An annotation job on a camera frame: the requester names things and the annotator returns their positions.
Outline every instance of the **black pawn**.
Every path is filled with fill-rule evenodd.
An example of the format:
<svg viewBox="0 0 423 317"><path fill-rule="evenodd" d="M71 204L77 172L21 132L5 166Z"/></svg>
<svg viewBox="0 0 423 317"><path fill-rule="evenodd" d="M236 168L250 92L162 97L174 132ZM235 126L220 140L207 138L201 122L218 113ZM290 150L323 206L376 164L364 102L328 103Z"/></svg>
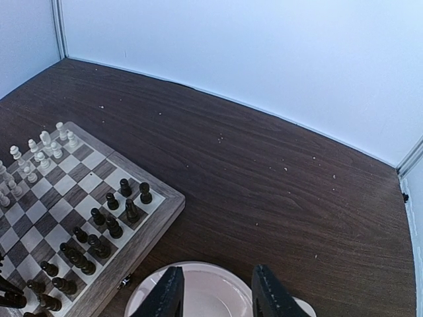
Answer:
<svg viewBox="0 0 423 317"><path fill-rule="evenodd" d="M73 228L73 233L77 237L80 243L87 243L88 241L88 234L79 227Z"/></svg>
<svg viewBox="0 0 423 317"><path fill-rule="evenodd" d="M103 214L97 208L91 209L91 215L97 226L102 226L106 222L106 218L104 218Z"/></svg>
<svg viewBox="0 0 423 317"><path fill-rule="evenodd" d="M110 256L110 248L101 243L100 239L95 234L89 235L88 244L94 248L95 254L100 259L106 259Z"/></svg>
<svg viewBox="0 0 423 317"><path fill-rule="evenodd" d="M28 282L26 282L26 286L36 294L42 294L46 291L46 284L35 282L32 279L29 279Z"/></svg>
<svg viewBox="0 0 423 317"><path fill-rule="evenodd" d="M61 279L60 277L53 278L52 284L63 294L74 295L78 291L77 285L74 281L67 281L65 279Z"/></svg>
<svg viewBox="0 0 423 317"><path fill-rule="evenodd" d="M110 210L117 210L119 208L119 201L116 200L114 195L112 193L106 194L106 200L107 200L107 207Z"/></svg>
<svg viewBox="0 0 423 317"><path fill-rule="evenodd" d="M38 296L38 301L40 302L40 306L44 309L52 310L54 312L61 310L61 301L55 299L54 297L46 294L40 294L40 296Z"/></svg>
<svg viewBox="0 0 423 317"><path fill-rule="evenodd" d="M108 216L106 219L107 229L110 233L110 236L113 239L119 239L124 231L122 230L122 227L118 224L115 218L112 216Z"/></svg>
<svg viewBox="0 0 423 317"><path fill-rule="evenodd" d="M139 221L139 212L137 206L135 206L134 201L132 199L126 200L126 218L130 223L136 223Z"/></svg>
<svg viewBox="0 0 423 317"><path fill-rule="evenodd" d="M153 196L150 193L150 185L148 183L141 183L139 185L139 191L141 192L141 202L145 205L153 201Z"/></svg>
<svg viewBox="0 0 423 317"><path fill-rule="evenodd" d="M57 274L59 274L59 268L55 266L54 264L50 264L46 261L41 262L40 267L50 277L55 277Z"/></svg>
<svg viewBox="0 0 423 317"><path fill-rule="evenodd" d="M130 183L128 183L128 180L126 178L122 178L120 180L120 193L124 197L130 197L132 195Z"/></svg>
<svg viewBox="0 0 423 317"><path fill-rule="evenodd" d="M69 260L74 266L81 269L82 273L85 275L92 275L96 271L95 264L76 250L69 251Z"/></svg>

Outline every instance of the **chessboard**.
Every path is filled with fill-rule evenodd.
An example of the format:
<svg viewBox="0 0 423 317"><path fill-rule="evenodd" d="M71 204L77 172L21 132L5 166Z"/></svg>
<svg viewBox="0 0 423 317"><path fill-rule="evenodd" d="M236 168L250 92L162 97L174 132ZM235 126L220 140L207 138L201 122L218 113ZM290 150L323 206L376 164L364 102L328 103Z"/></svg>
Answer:
<svg viewBox="0 0 423 317"><path fill-rule="evenodd" d="M118 291L121 281L146 257L172 222L184 209L182 194L164 184L142 168L105 145L72 122L64 124L78 141L76 147L69 140L59 138L59 131L50 134L59 144L63 155L58 159L46 151L43 142L39 148L49 160L47 169L25 152L22 158L30 171L37 175L29 182L18 162L7 171L22 188L16 196L5 182L0 190L10 199L8 207L0 206L0 253L4 256L1 276L24 291L27 305L20 310L2 308L2 316L22 316L25 312L45 312L46 316L98 316ZM126 197L120 193L120 180L128 180L133 199L141 217L136 223L128 221L125 212ZM147 182L153 201L140 200L139 184ZM106 193L113 193L119 202L117 210L110 210ZM114 217L123 229L121 238L112 238L106 225L93 221L91 209L98 208L105 216ZM80 243L73 228L80 227L87 234L95 234L110 247L110 256L99 258L93 247ZM66 242L80 251L96 266L93 275L85 275L60 250ZM52 285L52 277L40 267L47 261L59 268L58 277L74 281L77 292L66 295ZM26 284L28 280L46 285L44 294L59 299L62 308L48 311L41 308L37 295Z"/></svg>

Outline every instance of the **wooden chessboard frame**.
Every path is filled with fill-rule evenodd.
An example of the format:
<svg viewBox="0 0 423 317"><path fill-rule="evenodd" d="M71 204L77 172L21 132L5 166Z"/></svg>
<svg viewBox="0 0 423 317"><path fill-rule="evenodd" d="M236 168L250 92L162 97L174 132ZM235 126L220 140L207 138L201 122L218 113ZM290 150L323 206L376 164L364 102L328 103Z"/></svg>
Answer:
<svg viewBox="0 0 423 317"><path fill-rule="evenodd" d="M114 164L125 170L128 174L140 180L147 181L151 187L165 197L164 202L147 218L145 223L134 234L130 241L119 251L118 255L105 267L103 272L87 286L87 290L73 304L66 317L97 317L106 305L118 292L118 286L122 280L137 268L142 260L150 253L159 239L164 235L173 221L185 208L185 197L166 185L150 173L129 161L115 150L93 137L90 133L81 129L73 122L64 124L64 128L71 130L85 143L106 156ZM52 139L59 136L59 131L51 133ZM24 160L29 160L32 153L29 151L22 155ZM14 162L7 170L13 174L18 169L17 162ZM17 309L4 308L10 317L22 317Z"/></svg>

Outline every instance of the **white wall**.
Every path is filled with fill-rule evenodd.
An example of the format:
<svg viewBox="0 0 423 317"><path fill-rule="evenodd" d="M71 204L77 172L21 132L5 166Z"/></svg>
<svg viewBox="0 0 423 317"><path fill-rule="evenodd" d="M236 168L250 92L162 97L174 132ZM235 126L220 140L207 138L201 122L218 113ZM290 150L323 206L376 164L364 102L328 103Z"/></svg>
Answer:
<svg viewBox="0 0 423 317"><path fill-rule="evenodd" d="M410 200L406 204L417 285L417 316L423 317L423 160L402 181Z"/></svg>
<svg viewBox="0 0 423 317"><path fill-rule="evenodd" d="M59 61L50 0L0 0L0 99Z"/></svg>
<svg viewBox="0 0 423 317"><path fill-rule="evenodd" d="M423 134L421 0L63 1L71 57L162 77L395 166Z"/></svg>

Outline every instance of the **dark wood grain surface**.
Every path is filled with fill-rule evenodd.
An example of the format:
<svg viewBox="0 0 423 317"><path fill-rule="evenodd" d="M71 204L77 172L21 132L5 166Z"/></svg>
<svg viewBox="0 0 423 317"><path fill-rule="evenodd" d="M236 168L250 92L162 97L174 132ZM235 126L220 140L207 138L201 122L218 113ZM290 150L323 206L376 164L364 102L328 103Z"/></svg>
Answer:
<svg viewBox="0 0 423 317"><path fill-rule="evenodd" d="M102 313L184 260L250 283L268 264L320 316L415 316L395 170L278 118L173 83L63 60L0 101L0 158L73 121L186 196L186 209Z"/></svg>

